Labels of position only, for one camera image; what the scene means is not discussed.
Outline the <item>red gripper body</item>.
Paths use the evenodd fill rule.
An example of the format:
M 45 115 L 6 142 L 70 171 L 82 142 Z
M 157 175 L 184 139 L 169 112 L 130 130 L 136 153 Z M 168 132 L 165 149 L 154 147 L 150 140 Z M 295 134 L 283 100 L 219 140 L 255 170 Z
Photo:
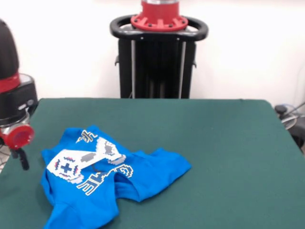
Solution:
M 34 129 L 29 124 L 14 125 L 0 129 L 0 137 L 10 149 L 19 149 L 34 139 Z

